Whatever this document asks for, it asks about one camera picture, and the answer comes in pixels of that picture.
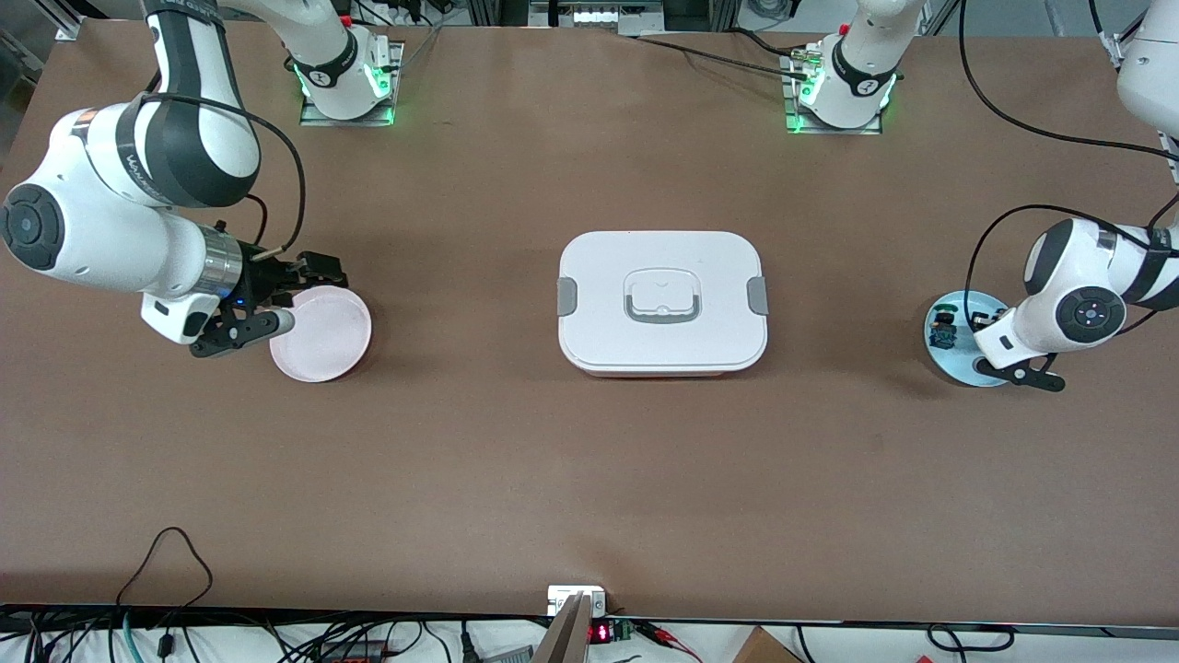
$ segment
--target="blue disc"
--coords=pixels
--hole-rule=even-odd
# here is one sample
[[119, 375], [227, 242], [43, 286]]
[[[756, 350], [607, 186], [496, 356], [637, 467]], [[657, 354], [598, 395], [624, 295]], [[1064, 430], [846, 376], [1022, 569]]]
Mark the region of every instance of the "blue disc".
[[[970, 298], [967, 303], [970, 306], [971, 314], [981, 311], [995, 315], [995, 311], [1007, 308], [1003, 302], [977, 290], [970, 290]], [[929, 344], [930, 324], [934, 323], [934, 316], [938, 313], [954, 314], [954, 324], [957, 327], [957, 332], [953, 348], [942, 349]], [[923, 332], [924, 339], [922, 341], [926, 349], [929, 350], [929, 357], [950, 378], [971, 387], [999, 387], [1007, 383], [1006, 380], [990, 378], [974, 369], [974, 362], [982, 357], [982, 352], [974, 342], [974, 334], [970, 333], [970, 326], [967, 323], [966, 311], [962, 310], [962, 290], [942, 295], [934, 302], [929, 313], [926, 314]]]

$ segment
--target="brown tabletop surface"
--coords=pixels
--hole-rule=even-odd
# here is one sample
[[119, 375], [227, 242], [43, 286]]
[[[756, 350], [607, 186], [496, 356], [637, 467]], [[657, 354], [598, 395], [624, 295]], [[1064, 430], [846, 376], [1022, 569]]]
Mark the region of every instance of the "brown tabletop surface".
[[[1141, 224], [1174, 192], [1161, 159], [1005, 124], [948, 38], [914, 41], [883, 136], [816, 137], [786, 132], [772, 76], [592, 29], [443, 29], [394, 127], [301, 129], [278, 39], [229, 34], [246, 106], [307, 163], [299, 248], [343, 258], [373, 347], [327, 385], [265, 347], [195, 360], [138, 296], [0, 256], [0, 599], [110, 602], [176, 524], [216, 572], [209, 605], [536, 612], [548, 584], [584, 582], [632, 615], [1179, 625], [1177, 319], [1062, 356], [1061, 394], [954, 386], [922, 346], [1000, 212]], [[737, 35], [670, 39], [773, 64]], [[1096, 40], [970, 47], [1015, 116], [1155, 145]], [[60, 116], [130, 99], [153, 67], [137, 22], [58, 45], [4, 189]], [[262, 140], [277, 239], [295, 175]], [[249, 237], [251, 205], [191, 216]], [[976, 287], [1016, 301], [1059, 218], [1002, 227]], [[619, 229], [749, 238], [760, 362], [678, 381], [569, 365], [558, 258]], [[171, 540], [130, 599], [202, 582]]]

